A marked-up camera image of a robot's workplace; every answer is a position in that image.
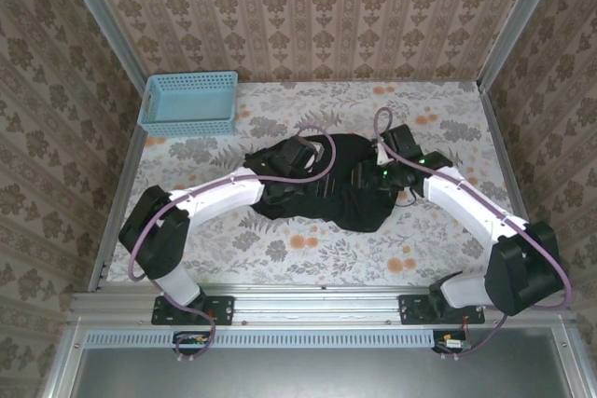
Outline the black t-shirt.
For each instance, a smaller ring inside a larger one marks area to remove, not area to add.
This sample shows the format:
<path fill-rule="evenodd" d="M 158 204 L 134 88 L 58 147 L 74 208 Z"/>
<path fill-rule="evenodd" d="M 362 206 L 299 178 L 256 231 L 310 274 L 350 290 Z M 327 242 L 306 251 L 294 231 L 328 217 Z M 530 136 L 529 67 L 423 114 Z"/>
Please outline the black t-shirt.
<path fill-rule="evenodd" d="M 309 136 L 307 139 L 324 146 L 325 153 L 315 163 L 315 174 L 327 165 L 332 168 L 328 174 L 336 179 L 335 192 L 330 198 L 322 197 L 324 186 L 321 178 L 313 183 L 300 184 L 301 190 L 291 199 L 282 203 L 254 204 L 253 210 L 271 220 L 280 218 L 304 217 L 332 222 L 338 227 L 361 233 L 377 231 L 391 215 L 398 191 L 372 188 L 359 189 L 352 186 L 352 171 L 360 162 L 375 164 L 372 143 L 353 133 L 336 133 L 331 136 L 336 148 L 335 158 L 331 157 L 331 147 L 323 135 Z"/>

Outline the floral tablecloth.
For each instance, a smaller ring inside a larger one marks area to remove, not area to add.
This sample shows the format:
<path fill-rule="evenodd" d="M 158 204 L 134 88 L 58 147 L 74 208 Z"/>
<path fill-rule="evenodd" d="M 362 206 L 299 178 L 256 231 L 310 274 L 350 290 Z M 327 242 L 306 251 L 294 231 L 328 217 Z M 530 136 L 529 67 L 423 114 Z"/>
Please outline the floral tablecloth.
<path fill-rule="evenodd" d="M 241 84 L 231 136 L 147 136 L 129 205 L 152 185 L 185 189 L 232 172 L 246 154 L 318 128 L 371 138 L 406 124 L 424 152 L 438 151 L 499 207 L 510 209 L 479 88 L 464 82 Z M 373 233 L 303 217 L 270 220 L 249 207 L 193 227 L 183 261 L 201 284 L 428 285 L 481 272 L 489 253 L 450 214 L 402 192 Z"/>

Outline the blue plastic basket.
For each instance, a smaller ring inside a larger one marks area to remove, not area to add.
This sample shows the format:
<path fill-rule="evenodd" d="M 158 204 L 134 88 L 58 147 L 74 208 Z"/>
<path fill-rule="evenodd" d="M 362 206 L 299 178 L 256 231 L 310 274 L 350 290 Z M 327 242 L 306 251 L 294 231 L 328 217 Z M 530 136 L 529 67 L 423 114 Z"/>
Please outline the blue plastic basket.
<path fill-rule="evenodd" d="M 237 88 L 234 71 L 152 75 L 137 124 L 152 137 L 231 135 Z"/>

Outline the small connector board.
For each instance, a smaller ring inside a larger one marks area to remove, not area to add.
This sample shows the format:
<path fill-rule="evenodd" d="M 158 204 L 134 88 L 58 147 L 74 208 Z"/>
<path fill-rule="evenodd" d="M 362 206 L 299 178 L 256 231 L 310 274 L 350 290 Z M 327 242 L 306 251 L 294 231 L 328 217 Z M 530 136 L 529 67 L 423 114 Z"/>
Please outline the small connector board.
<path fill-rule="evenodd" d="M 472 348 L 470 337 L 464 330 L 451 332 L 436 330 L 433 332 L 433 341 L 434 347 L 432 350 L 442 355 L 459 355 L 463 351 Z"/>
<path fill-rule="evenodd" d="M 173 350 L 182 358 L 197 357 L 209 344 L 209 331 L 179 331 L 173 334 Z"/>

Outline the grey metal panel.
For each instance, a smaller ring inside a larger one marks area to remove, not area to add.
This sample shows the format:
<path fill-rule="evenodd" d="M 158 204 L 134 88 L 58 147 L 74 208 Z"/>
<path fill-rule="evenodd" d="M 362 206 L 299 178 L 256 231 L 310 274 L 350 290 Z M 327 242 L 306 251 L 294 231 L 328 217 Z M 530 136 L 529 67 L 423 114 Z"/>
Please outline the grey metal panel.
<path fill-rule="evenodd" d="M 428 348 L 212 348 L 180 361 L 157 345 L 66 332 L 42 398 L 597 398 L 579 333 L 499 331 L 466 356 Z"/>

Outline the aluminium table side rail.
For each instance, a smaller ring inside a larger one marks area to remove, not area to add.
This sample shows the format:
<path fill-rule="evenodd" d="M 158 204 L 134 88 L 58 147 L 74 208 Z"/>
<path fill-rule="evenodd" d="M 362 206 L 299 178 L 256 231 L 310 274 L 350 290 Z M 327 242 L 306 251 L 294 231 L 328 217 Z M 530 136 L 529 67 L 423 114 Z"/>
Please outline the aluminium table side rail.
<path fill-rule="evenodd" d="M 104 228 L 104 234 L 90 276 L 90 282 L 87 288 L 88 293 L 95 293 L 99 289 L 104 277 L 104 272 L 110 266 L 111 258 L 118 242 L 120 225 L 124 219 L 145 142 L 146 132 L 139 125 L 136 125 L 134 132 L 132 133 L 132 139 L 122 167 L 116 194 L 112 202 L 111 210 Z"/>
<path fill-rule="evenodd" d="M 548 284 L 551 267 L 525 239 L 530 236 L 525 233 L 528 215 L 522 203 L 521 192 L 489 96 L 483 89 L 479 90 L 479 95 L 511 206 L 510 209 L 497 213 L 498 242 L 490 260 L 491 282 L 497 281 L 498 273 L 505 273 L 516 291 L 538 290 Z"/>

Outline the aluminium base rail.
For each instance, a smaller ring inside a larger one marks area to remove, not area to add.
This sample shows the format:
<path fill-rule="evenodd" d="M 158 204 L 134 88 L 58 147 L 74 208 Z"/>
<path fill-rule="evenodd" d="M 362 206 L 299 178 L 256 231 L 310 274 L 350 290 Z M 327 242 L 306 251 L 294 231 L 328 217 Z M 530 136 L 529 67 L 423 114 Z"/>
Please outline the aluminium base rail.
<path fill-rule="evenodd" d="M 426 287 L 271 286 L 211 284 L 208 295 L 235 298 L 234 328 L 394 329 L 401 325 L 398 298 L 426 295 Z M 67 322 L 90 328 L 147 328 L 157 290 L 147 283 L 106 283 L 74 295 Z"/>

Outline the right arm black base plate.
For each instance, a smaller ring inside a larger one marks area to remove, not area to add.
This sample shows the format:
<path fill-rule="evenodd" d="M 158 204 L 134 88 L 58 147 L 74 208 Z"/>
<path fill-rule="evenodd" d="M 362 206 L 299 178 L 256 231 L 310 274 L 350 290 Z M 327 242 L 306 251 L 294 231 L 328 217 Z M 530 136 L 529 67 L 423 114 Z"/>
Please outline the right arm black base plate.
<path fill-rule="evenodd" d="M 398 305 L 400 321 L 404 325 L 485 323 L 483 308 L 453 308 L 435 295 L 400 295 Z"/>

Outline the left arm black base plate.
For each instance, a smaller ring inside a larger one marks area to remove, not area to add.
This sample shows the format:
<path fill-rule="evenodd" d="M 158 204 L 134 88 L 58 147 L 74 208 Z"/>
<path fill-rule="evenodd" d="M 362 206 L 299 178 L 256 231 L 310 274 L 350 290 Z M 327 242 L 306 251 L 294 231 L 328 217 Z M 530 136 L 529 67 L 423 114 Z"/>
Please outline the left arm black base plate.
<path fill-rule="evenodd" d="M 234 316 L 235 298 L 230 295 L 206 296 L 188 305 L 189 308 L 199 309 L 211 317 L 216 325 L 231 325 Z M 176 308 L 165 297 L 155 299 L 151 316 L 153 325 L 208 325 L 208 321 L 197 315 Z"/>

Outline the aluminium frame post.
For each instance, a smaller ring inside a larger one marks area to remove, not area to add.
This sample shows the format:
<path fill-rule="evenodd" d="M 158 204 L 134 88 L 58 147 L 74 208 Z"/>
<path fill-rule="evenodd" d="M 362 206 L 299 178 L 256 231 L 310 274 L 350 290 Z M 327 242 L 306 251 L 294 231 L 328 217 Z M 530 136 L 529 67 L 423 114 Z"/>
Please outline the aluminium frame post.
<path fill-rule="evenodd" d="M 521 37 L 540 0 L 516 0 L 489 55 L 480 69 L 477 84 L 480 92 L 488 92 L 507 57 Z"/>
<path fill-rule="evenodd" d="M 107 0 L 83 0 L 96 20 L 108 44 L 117 55 L 128 78 L 140 95 L 144 94 L 146 76 L 140 62 L 134 55 L 129 39 L 118 23 L 117 14 Z"/>

